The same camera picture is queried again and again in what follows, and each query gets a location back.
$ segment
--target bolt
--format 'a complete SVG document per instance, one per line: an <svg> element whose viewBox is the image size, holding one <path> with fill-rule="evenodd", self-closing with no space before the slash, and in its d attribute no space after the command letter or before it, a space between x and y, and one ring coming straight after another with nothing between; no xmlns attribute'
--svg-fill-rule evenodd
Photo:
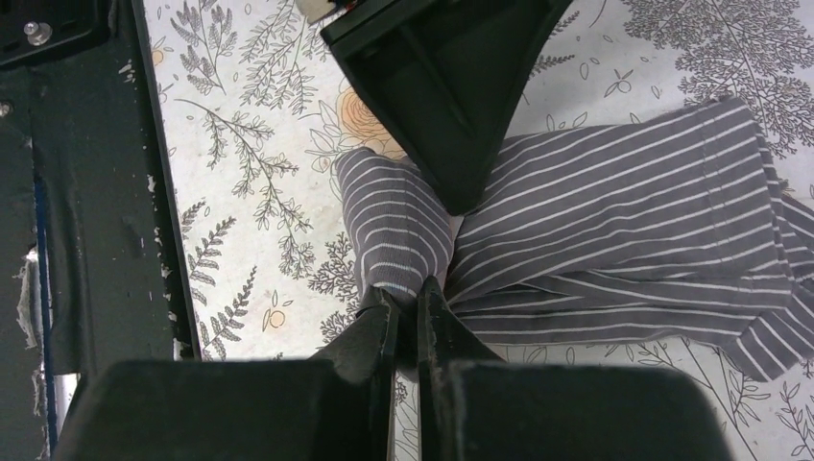
<svg viewBox="0 0 814 461"><path fill-rule="evenodd" d="M5 101L0 101L0 118L3 118L6 115L12 113L13 109L14 108L12 107L11 103L7 103Z"/></svg>
<svg viewBox="0 0 814 461"><path fill-rule="evenodd" d="M51 38L51 34L53 31L51 30L51 26L48 25L46 22L28 22L23 27L23 32L26 36L28 36L28 42L34 46L40 46L45 44L49 38Z"/></svg>
<svg viewBox="0 0 814 461"><path fill-rule="evenodd" d="M26 36L32 36L36 34L37 31L39 31L39 24L33 21L29 22L28 24L25 25L25 27L23 27L23 32L25 33Z"/></svg>

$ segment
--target black panel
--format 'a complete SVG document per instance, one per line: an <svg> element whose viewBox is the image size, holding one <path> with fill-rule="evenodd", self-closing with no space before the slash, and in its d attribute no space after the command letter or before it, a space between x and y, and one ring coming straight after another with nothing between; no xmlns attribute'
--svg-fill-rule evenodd
<svg viewBox="0 0 814 461"><path fill-rule="evenodd" d="M38 282L37 274L29 274L30 285L23 286L19 277L36 243L25 86L24 70L0 73L0 104L13 102L12 112L0 117L0 457L13 460L36 459L45 447L45 412L32 382L41 349L27 349L27 335L17 324L21 295L33 295Z"/></svg>

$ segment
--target black plastic bracket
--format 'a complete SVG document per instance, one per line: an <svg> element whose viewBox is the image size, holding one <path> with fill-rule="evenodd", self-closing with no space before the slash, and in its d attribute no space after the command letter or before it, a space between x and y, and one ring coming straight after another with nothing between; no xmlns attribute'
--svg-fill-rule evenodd
<svg viewBox="0 0 814 461"><path fill-rule="evenodd" d="M322 31L452 214L480 202L543 43L570 0L369 0Z"/></svg>

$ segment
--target floral patterned surface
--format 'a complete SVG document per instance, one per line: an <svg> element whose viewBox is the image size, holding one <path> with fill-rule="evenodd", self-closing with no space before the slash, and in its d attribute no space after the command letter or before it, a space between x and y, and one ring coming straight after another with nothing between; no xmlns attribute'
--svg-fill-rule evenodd
<svg viewBox="0 0 814 461"><path fill-rule="evenodd" d="M356 307L333 160L403 152L293 0L146 0L152 58L206 358L305 357ZM731 92L772 142L786 193L814 204L814 3L576 0L529 78L510 134L638 123ZM681 338L496 348L526 363L688 373L743 460L814 460L814 364L768 384ZM418 459L417 395L399 380L395 456Z"/></svg>

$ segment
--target wrinkled cloth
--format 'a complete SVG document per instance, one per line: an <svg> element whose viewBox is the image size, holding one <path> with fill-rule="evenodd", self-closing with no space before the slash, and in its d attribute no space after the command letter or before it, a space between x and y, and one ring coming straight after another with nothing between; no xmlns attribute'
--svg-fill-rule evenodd
<svg viewBox="0 0 814 461"><path fill-rule="evenodd" d="M410 303L446 274L487 343L682 335L761 381L814 356L814 213L740 100L506 139L457 235L415 166L360 149L336 168L362 295Z"/></svg>

